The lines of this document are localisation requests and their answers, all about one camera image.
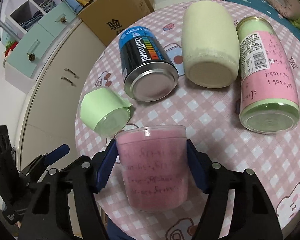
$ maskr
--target cabinet handle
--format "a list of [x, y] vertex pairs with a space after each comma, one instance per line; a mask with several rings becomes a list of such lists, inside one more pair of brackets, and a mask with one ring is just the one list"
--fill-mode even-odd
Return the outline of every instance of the cabinet handle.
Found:
[[61, 15], [58, 16], [58, 18], [55, 20], [55, 22], [61, 22], [65, 24], [67, 22], [66, 14], [62, 13]]
[[77, 75], [71, 69], [65, 68], [65, 71], [68, 71], [71, 74], [73, 74], [75, 78], [77, 77]]
[[40, 44], [40, 41], [35, 40], [34, 43], [31, 45], [30, 49], [28, 50], [27, 55], [28, 55], [29, 61], [33, 62], [35, 60], [34, 51], [39, 46], [39, 44]]
[[71, 80], [67, 79], [66, 77], [61, 77], [61, 79], [68, 81], [73, 86], [73, 82]]

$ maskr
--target cooltowel can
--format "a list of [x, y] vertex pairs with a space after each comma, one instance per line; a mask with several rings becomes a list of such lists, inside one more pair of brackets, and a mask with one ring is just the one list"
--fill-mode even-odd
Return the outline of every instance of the cooltowel can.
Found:
[[168, 95], [178, 83], [178, 71], [146, 27], [125, 30], [119, 39], [124, 91], [135, 100], [151, 102]]
[[237, 25], [240, 42], [240, 122], [249, 130], [274, 134], [293, 129], [300, 110], [290, 63], [272, 26], [249, 16]]

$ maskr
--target white cabinet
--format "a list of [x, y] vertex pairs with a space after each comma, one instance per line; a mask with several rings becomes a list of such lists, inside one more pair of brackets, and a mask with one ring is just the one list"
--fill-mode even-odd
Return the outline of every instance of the white cabinet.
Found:
[[77, 106], [87, 76], [104, 49], [81, 23], [56, 53], [29, 103], [19, 143], [21, 169], [62, 144], [69, 145], [70, 153], [54, 167], [64, 168], [78, 158], [74, 139]]
[[25, 131], [21, 155], [22, 168], [27, 166], [38, 155], [49, 153], [62, 144], [67, 144], [70, 147], [70, 152], [49, 168], [63, 169], [78, 158], [74, 141], [51, 135], [29, 124], [27, 124]]

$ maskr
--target pink pillow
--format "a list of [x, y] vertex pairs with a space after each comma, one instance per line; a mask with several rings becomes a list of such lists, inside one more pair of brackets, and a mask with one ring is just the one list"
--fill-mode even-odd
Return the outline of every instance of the pink pillow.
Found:
[[284, 0], [285, 6], [275, 0], [266, 0], [271, 4], [281, 15], [289, 20], [297, 20], [300, 17], [299, 0]]

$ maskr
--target cabinet door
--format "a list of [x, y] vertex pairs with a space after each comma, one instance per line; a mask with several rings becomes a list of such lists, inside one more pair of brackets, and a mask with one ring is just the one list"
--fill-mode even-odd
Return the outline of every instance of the cabinet door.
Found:
[[[7, 62], [21, 73], [31, 78], [31, 75], [41, 57], [53, 42], [54, 37], [41, 25], [36, 23], [19, 41], [9, 55]], [[35, 60], [30, 61], [28, 54], [34, 54]]]
[[63, 144], [67, 144], [70, 147], [70, 152], [53, 165], [49, 166], [49, 169], [63, 169], [79, 157], [75, 142], [66, 138], [51, 135], [28, 124], [26, 126], [22, 144], [21, 169], [26, 167], [37, 156], [50, 153]]
[[38, 23], [56, 38], [74, 18], [75, 14], [62, 2], [42, 17]]
[[[81, 23], [51, 62], [34, 97], [27, 123], [74, 141], [74, 122], [81, 91], [104, 49], [97, 36]], [[65, 69], [73, 71], [76, 77]]]

